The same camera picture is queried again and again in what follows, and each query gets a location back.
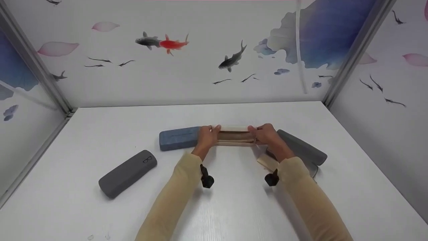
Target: woman's right hand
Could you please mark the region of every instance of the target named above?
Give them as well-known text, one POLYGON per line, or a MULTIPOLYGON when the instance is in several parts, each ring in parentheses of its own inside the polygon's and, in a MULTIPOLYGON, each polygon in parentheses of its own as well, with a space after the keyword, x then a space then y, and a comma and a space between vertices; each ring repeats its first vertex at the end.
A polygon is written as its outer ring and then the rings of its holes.
POLYGON ((295 157, 293 151, 281 139, 272 124, 266 123, 257 128, 248 126, 248 131, 257 138, 258 145, 267 145, 269 147, 278 162, 295 157))

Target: woman's left hand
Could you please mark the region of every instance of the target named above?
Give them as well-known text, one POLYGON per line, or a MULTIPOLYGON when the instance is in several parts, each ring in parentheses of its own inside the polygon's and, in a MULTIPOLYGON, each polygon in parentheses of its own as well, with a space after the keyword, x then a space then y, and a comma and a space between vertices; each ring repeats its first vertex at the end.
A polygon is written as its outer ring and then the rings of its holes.
POLYGON ((199 156, 203 161, 210 148, 216 145, 217 135, 220 130, 221 125, 217 125, 214 128, 212 126, 202 126, 198 133, 198 144, 192 154, 199 156))

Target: metal frame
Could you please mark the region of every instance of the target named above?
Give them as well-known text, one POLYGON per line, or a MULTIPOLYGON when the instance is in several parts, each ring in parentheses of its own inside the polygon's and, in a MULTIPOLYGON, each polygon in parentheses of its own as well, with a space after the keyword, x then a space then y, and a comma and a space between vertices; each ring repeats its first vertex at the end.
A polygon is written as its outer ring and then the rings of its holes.
POLYGON ((6 34, 15 50, 39 81, 39 84, 45 90, 46 94, 55 103, 58 109, 63 112, 64 117, 66 117, 72 111, 72 106, 64 97, 64 94, 59 89, 54 77, 48 71, 45 64, 36 54, 37 52, 30 44, 30 41, 13 18, 12 13, 6 7, 3 0, 0 0, 0 29, 6 34))
POLYGON ((36 154, 31 158, 30 162, 24 167, 24 169, 19 173, 13 183, 9 186, 6 192, 0 196, 0 210, 6 204, 7 200, 12 196, 12 194, 18 189, 19 185, 25 180, 27 175, 33 169, 33 167, 37 164, 39 159, 43 156, 48 147, 55 140, 56 136, 61 132, 64 128, 65 124, 69 121, 70 118, 64 119, 61 124, 53 131, 53 133, 48 137, 48 139, 42 144, 36 154))
POLYGON ((322 102, 330 109, 396 0, 377 0, 322 102))

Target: hand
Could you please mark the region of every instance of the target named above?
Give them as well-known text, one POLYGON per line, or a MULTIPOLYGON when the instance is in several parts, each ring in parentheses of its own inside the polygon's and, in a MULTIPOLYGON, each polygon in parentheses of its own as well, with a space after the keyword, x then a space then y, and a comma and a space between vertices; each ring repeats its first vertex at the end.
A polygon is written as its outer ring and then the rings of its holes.
POLYGON ((257 137, 258 145, 274 145, 285 143, 276 132, 272 124, 264 124, 259 127, 248 126, 248 131, 257 137))
POLYGON ((204 161, 208 151, 217 143, 217 135, 221 130, 221 125, 215 128, 212 126, 202 126, 198 133, 198 144, 192 151, 192 154, 197 155, 204 161))
POLYGON ((295 157, 293 151, 281 139, 272 124, 267 123, 257 128, 248 126, 248 131, 257 138, 256 144, 269 147, 278 162, 295 157))

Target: black clip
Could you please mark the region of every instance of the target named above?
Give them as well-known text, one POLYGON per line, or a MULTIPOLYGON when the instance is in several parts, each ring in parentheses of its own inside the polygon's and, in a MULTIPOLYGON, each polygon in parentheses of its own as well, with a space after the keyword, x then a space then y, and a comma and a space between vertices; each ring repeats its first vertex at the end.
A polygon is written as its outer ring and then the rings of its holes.
POLYGON ((276 186, 278 184, 278 181, 279 181, 278 169, 275 169, 275 171, 273 173, 267 174, 265 176, 265 181, 270 187, 276 186))
POLYGON ((201 164, 201 173, 202 173, 202 177, 201 177, 202 186, 205 188, 211 188, 211 186, 214 184, 214 178, 208 175, 208 170, 202 164, 201 164))

